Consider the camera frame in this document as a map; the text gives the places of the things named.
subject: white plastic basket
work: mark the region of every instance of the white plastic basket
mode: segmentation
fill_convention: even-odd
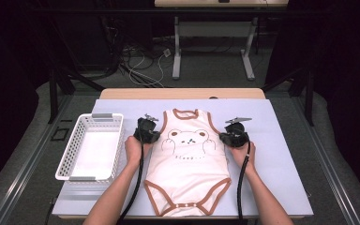
[[[115,176],[124,116],[119,113],[79,116],[55,177],[70,183],[107,183]]]

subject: hand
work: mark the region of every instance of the hand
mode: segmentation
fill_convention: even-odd
[[[248,153],[248,142],[246,142],[242,147],[230,147],[230,151],[232,152],[233,159],[235,160],[236,164],[239,167],[242,167],[242,164],[244,163],[245,156]],[[245,168],[245,173],[254,173],[255,167],[254,167],[254,161],[255,161],[255,153],[256,153],[256,146],[254,145],[254,142],[250,142],[250,153],[249,153],[249,161],[247,163],[247,167]]]
[[[151,143],[145,143],[143,145],[144,157],[147,156],[152,145],[153,144]],[[127,137],[127,140],[125,141],[125,149],[127,150],[127,163],[135,163],[138,165],[142,155],[142,145],[139,140],[133,136]]]

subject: table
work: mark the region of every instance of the table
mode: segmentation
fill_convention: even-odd
[[[283,8],[288,0],[230,0],[229,3],[219,3],[218,0],[156,0],[159,8]],[[249,81],[254,81],[249,52],[255,35],[258,18],[250,22],[181,22],[174,18],[174,62],[172,78],[180,79],[181,48],[180,37],[235,37],[247,38],[241,57]]]
[[[155,0],[156,7],[286,7],[289,0],[230,0],[229,3],[219,3],[218,0]]]
[[[289,210],[290,216],[293,218],[302,218],[305,216],[313,215],[312,209],[309,205],[307,195],[301,184],[300,178],[297,174],[297,170],[294,167],[292,157],[290,156],[289,149],[285,143],[283,135],[280,131],[278,121],[275,117],[275,113],[271,107],[271,103],[264,97],[264,93],[258,88],[170,88],[170,89],[156,89],[156,88],[133,88],[133,89],[105,89],[97,100],[96,105],[92,113],[109,113],[111,111],[123,111],[126,120],[124,126],[127,129],[127,134],[134,132],[134,122],[138,116],[143,116],[144,113],[157,113],[161,112],[160,108],[171,107],[173,104],[179,107],[187,106],[188,104],[196,104],[202,106],[204,102],[208,101],[206,107],[220,108],[226,107],[229,112],[239,108],[234,106],[242,103],[249,108],[249,113],[253,116],[253,122],[247,124],[246,128],[250,128],[249,136],[255,140],[262,149],[275,149],[276,151],[269,153],[260,151],[260,159],[256,157],[256,167],[263,181],[268,187],[270,187],[273,193],[277,196],[278,200],[283,203],[286,210]],[[264,109],[257,110],[252,106],[256,103],[264,105]],[[230,114],[225,110],[221,112],[215,112],[214,124],[218,123],[218,118],[221,113]],[[262,135],[278,136],[277,141],[265,142],[266,137]],[[125,154],[121,155],[122,162],[118,170],[122,170],[126,163]],[[239,175],[239,168],[232,163],[229,158],[229,171],[233,180],[229,190],[220,199],[217,209],[212,216],[209,217],[187,217],[187,219],[211,219],[211,218],[237,218],[236,211],[236,180]],[[148,157],[144,163],[145,176],[148,168]],[[273,176],[283,176],[280,180],[277,180]],[[132,194],[131,190],[134,189],[137,174],[133,177],[132,184],[127,195],[127,201]],[[249,189],[247,181],[244,179],[243,184],[243,214],[246,218],[257,217],[257,208],[254,205],[253,196]],[[84,218],[92,208],[98,197],[107,188],[108,185],[69,185],[67,182],[63,185],[60,195],[57,199],[56,205],[52,211],[54,215],[60,218]],[[141,186],[137,198],[132,205],[132,208],[127,213],[127,218],[134,219],[160,219],[162,217],[156,217],[153,213],[152,206],[149,204],[148,197]]]

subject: brown trim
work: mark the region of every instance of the brown trim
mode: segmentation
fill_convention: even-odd
[[[168,124],[168,114],[166,114],[166,111],[165,111],[165,112],[163,112],[163,124],[162,124],[162,128],[160,129],[159,133],[162,133],[165,130],[167,124]]]
[[[152,183],[152,182],[150,182],[150,181],[148,181],[148,180],[144,180],[144,184],[145,184],[145,190],[147,190],[148,198],[150,199],[151,204],[153,204],[154,211],[155,211],[155,213],[156,213],[157,216],[163,217],[163,215],[165,215],[165,214],[167,213],[166,211],[167,211],[168,209],[173,210],[173,209],[176,207],[176,205],[172,202],[171,197],[169,197],[169,195],[166,193],[166,191],[165,191],[162,187],[160,187],[160,186],[158,186],[158,185],[156,185],[156,184],[154,184],[154,183]],[[171,207],[169,207],[168,209],[164,210],[162,213],[159,213],[157,204],[156,204],[156,202],[155,202],[155,200],[154,200],[154,198],[153,198],[153,196],[152,196],[152,194],[151,194],[150,187],[157,189],[157,190],[163,195],[163,197],[165,197],[166,201],[168,202],[168,204],[169,204]]]
[[[179,120],[188,120],[188,119],[197,119],[198,116],[199,116],[199,113],[198,113],[198,110],[194,110],[194,111],[180,111],[180,110],[177,110],[177,109],[173,109],[173,115],[179,119]],[[179,113],[193,113],[194,115],[191,115],[189,117],[181,117],[179,115]]]
[[[201,207],[199,207],[201,210],[203,210],[203,212],[206,214],[206,215],[212,215],[213,212],[215,212],[215,209],[216,207],[218,206],[218,200],[221,198],[221,196],[227,191],[227,189],[230,187],[230,183],[231,183],[231,178],[225,178],[223,180],[221,180],[220,182],[218,182],[217,184],[215,184],[214,186],[212,186],[212,188],[209,189],[209,191],[207,192],[206,196],[200,200],[197,204],[200,205]],[[219,188],[220,186],[222,186],[223,184],[226,184],[226,186],[224,187],[224,189],[222,189],[215,201],[213,202],[213,205],[212,207],[210,208],[209,211],[207,211],[204,207],[203,207],[203,204],[206,203],[208,201],[208,199],[211,197],[211,195],[213,194],[213,192]]]
[[[156,215],[157,215],[157,216],[160,216],[160,217],[165,216],[167,213],[171,212],[172,210],[174,210],[174,209],[176,209],[176,208],[178,208],[178,207],[179,207],[179,208],[180,208],[180,207],[189,207],[190,205],[192,205],[192,206],[195,205],[195,206],[198,207],[201,211],[203,211],[207,216],[210,216],[210,215],[213,214],[213,212],[215,212],[215,209],[216,209],[216,207],[218,206],[218,201],[220,200],[221,196],[223,196],[223,194],[224,194],[224,193],[227,191],[227,189],[230,187],[230,183],[231,183],[231,178],[225,178],[225,179],[219,181],[218,183],[216,183],[215,185],[213,185],[213,186],[209,189],[209,191],[206,193],[205,197],[203,197],[203,199],[200,200],[199,202],[187,202],[187,203],[178,203],[178,204],[175,204],[175,203],[173,203],[171,197],[166,193],[166,191],[165,191],[162,187],[160,187],[160,186],[158,186],[158,185],[156,185],[156,184],[154,184],[154,183],[152,183],[152,182],[150,182],[150,181],[147,181],[147,180],[144,181],[145,190],[147,191],[148,198],[150,199],[151,204],[153,205],[153,208],[154,208],[154,211],[155,211]],[[220,186],[222,186],[222,185],[224,185],[224,184],[226,184],[226,185],[224,186],[224,189],[222,189],[222,190],[218,193],[218,195],[217,195],[216,199],[214,200],[214,202],[213,202],[210,210],[207,210],[205,207],[203,207],[203,205],[204,205],[204,204],[208,201],[208,199],[212,196],[213,192],[214,192],[217,188],[219,188]],[[153,198],[153,196],[152,196],[152,194],[151,194],[150,188],[155,188],[155,189],[157,189],[157,190],[164,196],[164,198],[166,199],[166,201],[168,202],[168,204],[169,204],[170,207],[166,208],[166,209],[163,210],[161,213],[159,213],[159,210],[158,210],[158,207],[157,207],[157,203],[155,202],[155,200],[154,200],[154,198]]]
[[[213,129],[217,134],[221,133],[218,129],[215,128],[212,122],[212,114],[210,112],[207,112],[207,119],[209,121],[210,128]]]

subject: white table surface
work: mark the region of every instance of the white table surface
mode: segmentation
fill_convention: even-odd
[[[256,169],[264,183],[270,188],[287,213],[294,218],[312,216],[313,212],[303,188],[292,156],[283,137],[272,105],[267,99],[98,99],[92,113],[121,113],[124,115],[125,138],[134,133],[137,119],[146,113],[159,119],[156,130],[163,122],[163,111],[170,109],[201,109],[212,114],[214,126],[224,132],[228,124],[225,121],[235,117],[250,117],[251,121],[243,122],[252,141],[255,142]],[[240,169],[234,163],[231,153],[226,150],[229,160],[229,171],[232,184],[220,199],[214,214],[200,218],[236,218],[236,186]],[[149,156],[145,159],[142,181],[148,169]],[[118,169],[121,171],[126,163],[125,149],[121,149]],[[127,205],[136,184],[137,173],[133,177],[127,195]],[[69,185],[65,183],[52,211],[62,218],[86,216],[107,185]],[[256,217],[258,211],[247,179],[242,189],[243,215]],[[127,213],[135,218],[157,218],[147,197],[143,182],[137,198]]]

